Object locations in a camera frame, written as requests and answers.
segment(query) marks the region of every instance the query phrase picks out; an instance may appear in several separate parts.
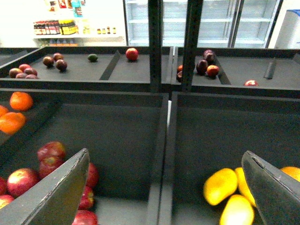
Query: produce bin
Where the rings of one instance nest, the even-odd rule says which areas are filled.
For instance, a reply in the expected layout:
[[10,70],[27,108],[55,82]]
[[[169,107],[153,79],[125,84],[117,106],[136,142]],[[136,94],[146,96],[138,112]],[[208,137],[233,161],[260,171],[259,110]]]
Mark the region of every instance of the produce bin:
[[[150,84],[149,47],[137,47],[139,58],[129,62],[125,52],[129,47],[44,47],[0,67],[2,88],[148,91]],[[60,72],[55,66],[43,64],[45,56],[61,53],[67,70]],[[88,55],[98,55],[97,62],[89,62]],[[162,50],[162,83],[170,84],[173,48]],[[40,79],[9,78],[11,68],[30,64]]]
[[16,60],[37,48],[0,48],[0,66]]
[[[197,48],[195,64],[203,59],[203,52],[207,48]],[[219,79],[199,76],[194,70],[192,85],[217,86],[220,84],[242,87],[248,80],[256,80],[258,88],[299,89],[300,88],[300,52],[296,49],[240,49],[240,48],[212,48],[217,56],[217,66],[221,66],[229,83]],[[182,65],[183,48],[175,49],[174,61],[177,66]],[[176,81],[176,71],[173,67],[172,85],[179,85]]]
[[[195,58],[193,85],[197,85],[197,84],[221,85],[221,84],[224,84],[219,79],[219,76],[217,76],[216,78],[211,78],[208,76],[198,75],[197,70],[196,70],[196,65],[199,60],[203,59],[202,55],[203,55],[203,53],[197,55]],[[175,52],[174,52],[174,63],[173,63],[173,68],[172,68],[172,83],[171,83],[172,85],[181,85],[181,83],[176,80],[176,75],[177,75],[177,68],[182,64],[183,64],[183,48],[176,47]]]
[[[205,181],[241,167],[247,150],[277,168],[300,167],[299,127],[298,99],[174,92],[159,224],[219,224],[228,198],[210,206]],[[263,225],[257,210],[253,224]]]
[[1,177],[24,167],[38,170],[37,150],[47,142],[64,143],[66,160],[87,148],[100,173],[92,208],[98,223],[157,224],[167,94],[1,89],[1,104],[8,105],[14,91],[32,96],[28,123],[38,125],[2,141]]

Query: red apple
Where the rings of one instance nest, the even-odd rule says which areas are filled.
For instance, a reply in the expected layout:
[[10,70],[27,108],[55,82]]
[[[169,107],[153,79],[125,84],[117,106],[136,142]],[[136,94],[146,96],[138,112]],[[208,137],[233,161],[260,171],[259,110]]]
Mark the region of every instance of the red apple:
[[57,53],[54,53],[53,59],[54,59],[54,61],[57,61],[57,60],[63,60],[64,57],[63,57],[62,54],[60,54],[60,53],[57,52]]
[[17,74],[19,74],[19,73],[23,73],[23,71],[20,70],[19,68],[12,68],[9,71],[8,75],[10,76],[10,78],[15,78],[15,76],[17,76]]
[[51,174],[54,170],[64,164],[64,160],[57,156],[50,156],[48,158],[44,158],[39,163],[38,174],[40,179],[45,178],[49,174]]
[[244,83],[244,86],[258,86],[258,83],[255,80],[249,80]]
[[210,65],[209,67],[207,67],[207,75],[210,77],[215,77],[217,76],[219,73],[219,67],[214,66],[214,65]]
[[98,225],[98,217],[87,210],[78,210],[72,225]]
[[66,157],[65,146],[58,141],[53,141],[46,143],[37,151],[37,157],[39,161],[42,161],[44,158],[49,156],[57,156],[61,159],[64,159]]
[[28,76],[26,73],[19,73],[15,77],[18,79],[25,79]]
[[203,52],[203,57],[205,57],[207,53],[214,53],[214,52],[211,49],[207,49]]
[[4,195],[7,191],[7,188],[6,180],[3,177],[0,177],[0,195]]
[[30,68],[31,66],[28,64],[22,64],[19,66],[19,69],[22,70],[24,72],[25,69]]
[[80,200],[79,210],[87,210],[94,205],[94,193],[93,190],[85,186],[82,198]]
[[13,196],[1,195],[0,196],[0,209],[2,209],[4,206],[10,204],[13,200],[14,200]]
[[126,51],[127,59],[131,61],[136,61],[139,56],[139,52],[135,48],[128,48]]
[[30,75],[30,74],[34,74],[35,76],[37,76],[37,75],[38,75],[38,72],[37,72],[37,70],[36,70],[36,69],[34,69],[34,68],[27,68],[27,69],[25,69],[25,70],[24,70],[24,73],[26,73],[26,74],[28,74],[28,75]]
[[14,171],[7,180],[8,192],[19,197],[40,181],[38,173],[29,168]]
[[89,186],[90,188],[94,188],[99,181],[99,173],[96,168],[96,166],[93,163],[89,164],[89,173],[88,173],[88,179],[86,181],[86,186]]

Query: grey bin bottom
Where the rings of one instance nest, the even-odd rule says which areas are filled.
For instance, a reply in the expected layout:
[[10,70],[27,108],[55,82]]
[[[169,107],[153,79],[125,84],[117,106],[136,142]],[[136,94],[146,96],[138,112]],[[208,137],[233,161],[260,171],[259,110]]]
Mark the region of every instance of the grey bin bottom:
[[[217,225],[226,202],[210,206],[203,185],[222,168],[241,167],[247,150],[278,168],[299,166],[299,125],[292,114],[178,108],[172,224]],[[263,225],[257,210],[253,224]]]
[[[203,59],[203,57],[196,56],[195,65],[197,65],[199,60],[202,60],[202,59]],[[177,67],[182,65],[182,63],[183,63],[183,56],[179,56]],[[197,85],[197,84],[217,84],[218,85],[218,84],[221,84],[221,82],[220,82],[218,76],[216,78],[210,78],[207,76],[198,75],[196,67],[195,67],[194,76],[193,76],[193,85]]]
[[[162,55],[162,81],[166,81],[169,55]],[[150,83],[150,57],[139,55],[137,61],[130,62],[126,55],[121,55],[113,70],[110,81],[141,81]]]
[[218,57],[232,85],[242,86],[248,80],[256,80],[261,87],[299,88],[300,64],[292,59],[276,59],[273,79],[264,78],[273,59]]
[[60,72],[54,63],[54,67],[47,68],[43,64],[45,56],[53,57],[48,54],[31,63],[30,65],[37,70],[38,77],[45,80],[83,80],[98,81],[106,67],[113,58],[113,55],[98,55],[98,62],[90,62],[88,54],[62,54],[64,61],[67,62],[66,72]]
[[88,148],[100,172],[93,211],[99,224],[145,224],[160,108],[63,104],[1,168],[38,169],[37,150],[58,140],[67,158]]

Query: white wall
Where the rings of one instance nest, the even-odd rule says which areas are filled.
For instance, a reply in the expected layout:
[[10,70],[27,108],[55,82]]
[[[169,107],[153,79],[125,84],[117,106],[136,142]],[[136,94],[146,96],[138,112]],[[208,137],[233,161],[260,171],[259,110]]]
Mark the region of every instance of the white wall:
[[[115,24],[119,38],[82,38],[85,46],[124,46],[126,30],[122,0],[87,0],[87,19],[100,25]],[[0,14],[0,47],[37,47],[33,22],[49,18],[44,0],[7,0]]]
[[280,28],[285,18],[285,13],[289,9],[300,9],[300,0],[284,0],[282,3],[282,7],[280,13],[278,15],[276,25],[270,40],[269,48],[274,48],[277,38],[279,36]]

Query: yellow mango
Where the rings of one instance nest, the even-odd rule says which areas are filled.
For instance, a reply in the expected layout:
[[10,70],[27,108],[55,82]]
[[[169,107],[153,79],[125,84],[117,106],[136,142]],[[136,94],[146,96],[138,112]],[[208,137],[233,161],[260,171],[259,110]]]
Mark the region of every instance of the yellow mango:
[[238,188],[238,178],[232,169],[224,168],[209,177],[203,187],[203,195],[210,205],[218,205]]
[[221,215],[220,225],[252,225],[254,210],[242,195],[232,195]]
[[238,167],[234,171],[235,171],[235,173],[236,173],[236,175],[238,177],[239,192],[243,196],[245,196],[254,207],[256,207],[254,197],[251,194],[250,189],[248,187],[248,184],[246,182],[246,178],[245,178],[245,174],[244,174],[243,168],[242,167]]
[[287,175],[293,177],[295,180],[300,182],[300,168],[294,166],[283,167],[281,171],[285,172]]

